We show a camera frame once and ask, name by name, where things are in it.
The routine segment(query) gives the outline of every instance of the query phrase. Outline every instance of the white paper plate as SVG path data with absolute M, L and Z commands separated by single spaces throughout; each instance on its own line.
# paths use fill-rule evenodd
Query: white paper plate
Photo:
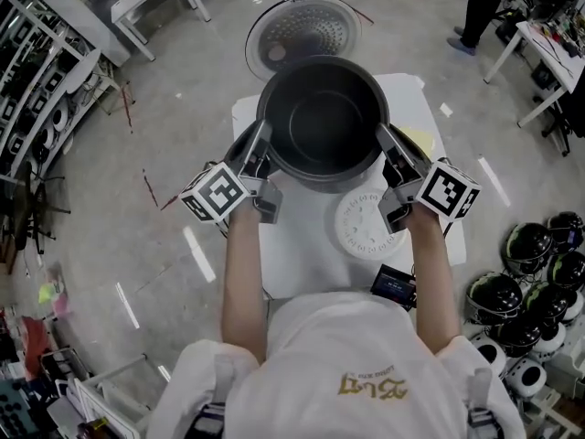
M 376 188 L 357 188 L 341 200 L 335 212 L 337 239 L 358 259 L 387 259 L 406 239 L 406 230 L 390 234 L 386 229 L 378 210 L 383 195 Z

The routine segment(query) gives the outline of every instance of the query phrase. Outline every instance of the helmet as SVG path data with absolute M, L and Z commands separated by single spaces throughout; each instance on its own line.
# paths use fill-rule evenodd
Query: helmet
M 485 360 L 490 363 L 490 368 L 496 376 L 504 372 L 507 357 L 504 350 L 487 335 L 480 334 L 472 338 L 472 344 L 482 353 Z
M 500 344 L 510 358 L 526 355 L 540 340 L 541 334 L 539 323 L 528 316 L 518 317 L 490 330 L 490 337 Z
M 488 273 L 467 288 L 470 318 L 476 324 L 494 326 L 520 311 L 522 291 L 518 283 L 501 273 Z
M 569 306 L 563 317 L 563 324 L 572 322 L 583 311 L 583 294 L 581 294 L 581 291 L 567 290 L 567 302 Z
M 583 243 L 583 220 L 573 211 L 549 218 L 547 227 L 552 232 L 554 253 L 573 252 Z
M 518 224 L 505 240 L 502 257 L 513 274 L 535 274 L 547 264 L 551 246 L 552 234 L 542 224 Z
M 567 329 L 560 322 L 554 326 L 544 327 L 542 337 L 534 346 L 537 353 L 549 354 L 554 353 L 565 341 Z
M 556 327 L 568 306 L 566 292 L 547 282 L 534 284 L 526 295 L 528 314 L 546 327 Z
M 585 283 L 585 255 L 580 252 L 554 255 L 548 266 L 548 280 L 562 288 L 579 290 Z
M 547 372 L 532 359 L 522 359 L 508 372 L 505 380 L 520 397 L 529 398 L 545 386 Z

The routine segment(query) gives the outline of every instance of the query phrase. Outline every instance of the white desk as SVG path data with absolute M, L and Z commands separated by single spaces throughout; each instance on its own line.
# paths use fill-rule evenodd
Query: white desk
M 548 106 L 550 106 L 553 102 L 556 102 L 563 94 L 566 92 L 573 92 L 575 90 L 577 82 L 579 81 L 581 73 L 583 72 L 585 60 L 579 56 L 571 58 L 567 51 L 560 46 L 560 44 L 552 40 L 550 37 L 545 37 L 542 35 L 527 21 L 518 23 L 516 27 L 518 28 L 516 34 L 514 37 L 512 37 L 512 40 L 504 49 L 504 52 L 494 64 L 492 69 L 485 76 L 484 81 L 489 83 L 492 80 L 497 71 L 500 70 L 500 67 L 502 67 L 504 61 L 510 56 L 512 52 L 514 52 L 514 49 L 520 43 L 520 40 L 525 39 L 526 42 L 538 52 L 540 58 L 545 62 L 545 64 L 547 64 L 547 67 L 550 69 L 550 71 L 553 72 L 558 82 L 560 83 L 560 88 L 548 96 L 534 111 L 529 113 L 526 117 L 520 120 L 520 122 L 518 122 L 519 127 L 524 127 L 531 120 L 535 119 L 537 116 L 543 113 Z
M 388 99 L 390 121 L 397 127 L 431 134 L 434 139 L 431 159 L 445 156 L 437 124 L 417 77 L 397 73 L 375 78 Z M 234 138 L 256 118 L 259 98 L 240 99 L 233 106 Z M 367 187 L 386 190 L 382 176 L 384 162 L 384 156 L 380 155 L 372 166 L 374 170 Z M 273 174 L 271 180 L 283 194 L 278 223 L 262 224 L 260 228 L 262 281 L 272 297 L 368 287 L 374 283 L 381 263 L 410 273 L 413 264 L 410 236 L 384 262 L 352 257 L 342 250 L 335 236 L 335 210 L 343 194 L 314 192 L 283 172 Z M 467 254 L 461 222 L 452 225 L 446 241 L 451 265 L 464 263 Z
M 146 0 L 118 0 L 112 5 L 112 22 L 150 61 L 153 61 L 153 53 L 144 45 L 147 42 L 146 37 L 138 32 L 138 29 L 134 27 L 127 17 L 130 12 L 138 8 L 138 6 L 142 5 L 145 1 Z M 206 21 L 211 19 L 201 0 L 187 0 L 187 2 L 189 2 L 194 10 L 199 8 L 201 15 L 203 15 L 203 19 Z

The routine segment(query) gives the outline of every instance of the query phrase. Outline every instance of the white stool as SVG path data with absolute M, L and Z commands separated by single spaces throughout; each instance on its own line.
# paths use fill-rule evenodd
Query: white stool
M 201 0 L 187 0 L 191 7 L 195 10 L 199 8 L 203 19 L 209 21 L 211 17 L 203 6 Z M 112 22 L 116 25 L 123 34 L 128 37 L 136 47 L 150 60 L 154 60 L 153 53 L 146 48 L 146 37 L 138 32 L 134 25 L 128 20 L 127 15 L 135 8 L 146 2 L 146 0 L 118 0 L 112 6 Z

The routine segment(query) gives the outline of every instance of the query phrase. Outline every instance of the gray tiled floor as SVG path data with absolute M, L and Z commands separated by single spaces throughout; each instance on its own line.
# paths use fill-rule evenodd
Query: gray tiled floor
M 244 41 L 256 17 L 277 1 L 204 0 L 213 17 L 208 24 L 184 0 L 168 0 L 150 13 L 139 28 L 151 38 L 157 59 L 149 63 L 136 54 L 123 69 L 137 99 L 133 134 L 122 112 L 108 117 L 94 111 L 56 164 L 55 172 L 67 180 L 53 200 L 73 212 L 54 217 L 58 240 L 47 243 L 44 260 L 60 266 L 69 292 L 72 313 L 59 321 L 60 329 L 98 372 L 141 352 L 171 369 L 187 343 L 218 338 L 225 242 L 180 204 L 160 211 L 143 170 L 162 206 L 207 160 L 223 155 L 231 139 L 231 106 L 263 86 L 246 66 Z M 498 249 L 512 224 L 542 221 L 561 209 L 585 211 L 582 143 L 572 138 L 575 152 L 562 158 L 553 141 L 540 136 L 546 117 L 516 127 L 533 107 L 526 63 L 512 57 L 488 86 L 483 75 L 503 49 L 494 27 L 475 58 L 444 42 L 463 22 L 466 0 L 346 1 L 375 21 L 364 24 L 356 61 L 374 74 L 419 75 L 447 153 L 484 185 L 464 223 L 468 262 L 454 269 L 458 294 L 478 273 L 501 268 Z M 439 110 L 444 102 L 453 110 L 449 118 Z M 509 208 L 479 166 L 481 155 L 499 176 Z M 186 226 L 218 275 L 211 284 L 186 245 Z M 27 279 L 22 255 L 13 280 L 20 311 L 43 315 L 47 309 L 35 300 L 44 268 L 29 247 Z M 122 306 L 118 282 L 139 329 Z M 150 403 L 164 387 L 154 373 L 125 381 Z

